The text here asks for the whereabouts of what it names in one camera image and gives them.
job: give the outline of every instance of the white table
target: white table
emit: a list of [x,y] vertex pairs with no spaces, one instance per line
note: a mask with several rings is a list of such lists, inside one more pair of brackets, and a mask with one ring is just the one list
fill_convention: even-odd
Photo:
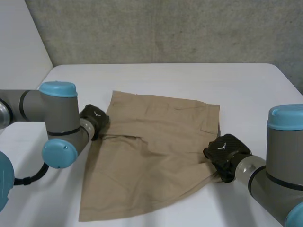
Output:
[[[222,134],[232,133],[254,155],[265,158],[267,115],[271,107],[302,103],[302,95],[270,64],[65,65],[45,81],[76,84],[79,109],[93,104],[106,111],[112,90],[220,104]],[[9,126],[0,136],[16,177],[35,174],[47,141],[44,123]],[[102,222],[78,222],[89,145],[64,170],[50,169],[40,181],[16,186],[0,213],[1,227],[279,227],[238,182],[210,183],[197,193],[153,213]]]

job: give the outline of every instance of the khaki pants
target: khaki pants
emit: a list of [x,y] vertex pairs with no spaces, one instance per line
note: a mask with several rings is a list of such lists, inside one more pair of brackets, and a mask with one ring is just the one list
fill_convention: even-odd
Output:
[[110,127],[89,151],[79,221],[151,212],[217,180],[203,149],[217,137],[219,109],[114,91]]

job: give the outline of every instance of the gray wall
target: gray wall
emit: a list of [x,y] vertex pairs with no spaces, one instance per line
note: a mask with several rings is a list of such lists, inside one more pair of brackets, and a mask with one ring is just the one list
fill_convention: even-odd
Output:
[[54,64],[266,62],[303,92],[302,0],[26,0]]

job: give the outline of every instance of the blue joint cap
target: blue joint cap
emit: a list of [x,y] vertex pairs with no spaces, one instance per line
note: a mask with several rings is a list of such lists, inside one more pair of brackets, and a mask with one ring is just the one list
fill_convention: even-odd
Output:
[[9,191],[13,188],[15,173],[9,158],[0,151],[0,212],[8,202]]
[[270,109],[267,126],[275,130],[303,130],[303,104],[279,105]]
[[302,227],[303,226],[303,202],[296,205],[285,219],[285,227]]
[[42,158],[50,167],[59,169],[69,167],[78,157],[76,148],[66,140],[51,139],[42,149]]
[[62,98],[77,97],[76,86],[70,82],[45,82],[41,84],[39,91],[43,94]]

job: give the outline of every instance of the robotic arm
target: robotic arm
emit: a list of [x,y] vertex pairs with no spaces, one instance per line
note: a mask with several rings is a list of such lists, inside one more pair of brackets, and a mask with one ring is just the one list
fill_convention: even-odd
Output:
[[35,177],[16,179],[10,160],[0,152],[0,211],[13,185],[30,184],[48,166],[69,167],[87,143],[97,139],[109,117],[93,105],[79,113],[75,85],[55,81],[43,83],[39,90],[0,90],[0,129],[15,122],[45,122],[49,139],[42,148],[45,164]]
[[218,137],[204,150],[226,183],[236,179],[285,227],[303,226],[303,105],[269,111],[267,160],[236,137]]

